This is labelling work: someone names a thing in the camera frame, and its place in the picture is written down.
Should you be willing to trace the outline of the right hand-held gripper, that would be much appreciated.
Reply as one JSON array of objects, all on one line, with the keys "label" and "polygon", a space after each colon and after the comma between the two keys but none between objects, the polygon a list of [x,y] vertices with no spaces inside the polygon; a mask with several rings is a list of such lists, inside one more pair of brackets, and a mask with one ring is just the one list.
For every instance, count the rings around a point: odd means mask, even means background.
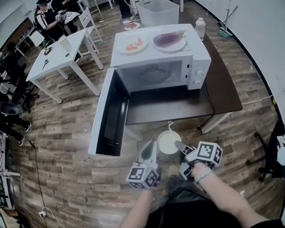
[{"label": "right hand-held gripper", "polygon": [[223,150],[217,143],[200,141],[197,148],[185,145],[181,141],[175,141],[174,145],[182,153],[179,174],[185,180],[197,162],[203,162],[210,168],[220,165]]}]

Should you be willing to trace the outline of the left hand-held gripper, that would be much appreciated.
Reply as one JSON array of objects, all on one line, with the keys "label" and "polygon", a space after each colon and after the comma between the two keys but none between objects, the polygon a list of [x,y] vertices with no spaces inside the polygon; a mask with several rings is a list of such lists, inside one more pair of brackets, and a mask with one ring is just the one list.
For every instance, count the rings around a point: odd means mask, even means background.
[{"label": "left hand-held gripper", "polygon": [[[126,182],[135,189],[156,189],[162,178],[162,169],[157,164],[157,141],[148,141],[139,151]],[[144,163],[152,158],[152,164]]]}]

